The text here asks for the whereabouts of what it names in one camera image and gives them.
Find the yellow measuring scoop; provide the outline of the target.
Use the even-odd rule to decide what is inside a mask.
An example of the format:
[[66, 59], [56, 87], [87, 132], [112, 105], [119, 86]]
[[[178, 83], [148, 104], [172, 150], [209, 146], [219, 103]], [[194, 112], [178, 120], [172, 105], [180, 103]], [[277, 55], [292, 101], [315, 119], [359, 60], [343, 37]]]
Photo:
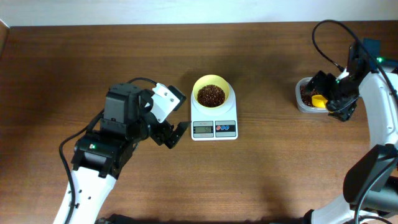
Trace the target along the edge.
[[311, 97], [312, 105], [316, 108], [326, 108], [328, 100], [322, 95], [313, 95]]

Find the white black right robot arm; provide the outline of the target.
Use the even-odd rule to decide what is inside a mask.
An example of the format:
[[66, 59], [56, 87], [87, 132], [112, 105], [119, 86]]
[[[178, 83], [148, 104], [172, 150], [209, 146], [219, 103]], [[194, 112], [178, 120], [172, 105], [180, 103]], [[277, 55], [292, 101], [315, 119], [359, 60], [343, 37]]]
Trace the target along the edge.
[[346, 174], [343, 192], [322, 208], [309, 210], [301, 223], [387, 221], [397, 215], [397, 61], [380, 55], [378, 40], [364, 39], [349, 48], [340, 76], [318, 72], [296, 85], [303, 113], [327, 112], [350, 119], [359, 98], [368, 118], [370, 150]]

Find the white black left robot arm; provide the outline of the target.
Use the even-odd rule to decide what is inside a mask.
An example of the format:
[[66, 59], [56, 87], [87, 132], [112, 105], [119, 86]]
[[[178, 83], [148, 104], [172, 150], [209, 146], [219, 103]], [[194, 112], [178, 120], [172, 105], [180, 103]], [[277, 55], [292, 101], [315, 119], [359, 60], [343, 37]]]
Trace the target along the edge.
[[176, 87], [155, 83], [141, 89], [132, 83], [109, 88], [104, 109], [75, 134], [68, 187], [55, 223], [94, 223], [119, 175], [141, 141], [173, 148], [190, 123], [171, 125], [168, 115], [186, 96]]

